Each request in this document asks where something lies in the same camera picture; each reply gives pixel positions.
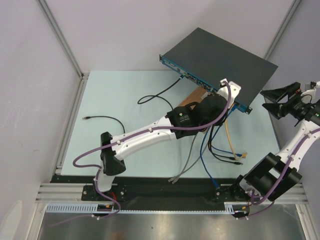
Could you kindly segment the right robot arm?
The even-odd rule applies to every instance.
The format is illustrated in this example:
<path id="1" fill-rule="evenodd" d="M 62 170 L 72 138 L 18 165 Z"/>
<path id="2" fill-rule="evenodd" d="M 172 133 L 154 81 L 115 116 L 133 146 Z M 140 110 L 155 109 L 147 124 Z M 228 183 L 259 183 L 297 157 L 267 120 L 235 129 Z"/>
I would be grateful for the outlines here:
<path id="1" fill-rule="evenodd" d="M 261 91 L 269 101 L 262 106 L 277 120 L 293 116 L 297 119 L 298 131 L 278 153 L 268 153 L 247 174 L 235 180 L 229 188 L 234 200 L 249 200 L 253 205 L 265 200 L 273 202 L 300 182 L 301 161 L 320 138 L 320 103 L 311 102 L 319 88 L 320 83 L 312 81 L 305 91 L 299 82 Z"/>

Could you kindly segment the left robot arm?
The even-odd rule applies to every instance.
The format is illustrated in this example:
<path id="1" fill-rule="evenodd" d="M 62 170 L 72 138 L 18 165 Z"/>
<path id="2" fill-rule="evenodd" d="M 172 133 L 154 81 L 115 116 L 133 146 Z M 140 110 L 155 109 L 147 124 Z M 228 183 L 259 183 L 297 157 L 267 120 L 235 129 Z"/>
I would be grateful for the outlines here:
<path id="1" fill-rule="evenodd" d="M 212 94 L 200 103 L 178 106 L 146 127 L 120 136 L 108 131 L 100 136 L 102 169 L 95 177 L 92 194 L 99 200 L 110 195 L 115 177 L 126 170 L 124 159 L 152 145 L 194 136 L 218 123 L 232 104 L 231 97 Z"/>

